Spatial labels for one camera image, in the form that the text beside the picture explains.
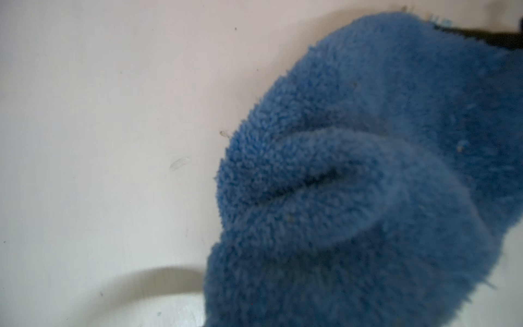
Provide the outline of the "blue microfiber rag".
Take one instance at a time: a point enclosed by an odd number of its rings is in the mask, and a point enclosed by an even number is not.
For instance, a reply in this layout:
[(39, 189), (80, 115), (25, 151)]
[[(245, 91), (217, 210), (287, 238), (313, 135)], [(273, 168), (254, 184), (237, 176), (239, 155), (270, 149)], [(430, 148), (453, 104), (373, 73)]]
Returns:
[(232, 136), (206, 326), (445, 326), (522, 216), (522, 33), (364, 16)]

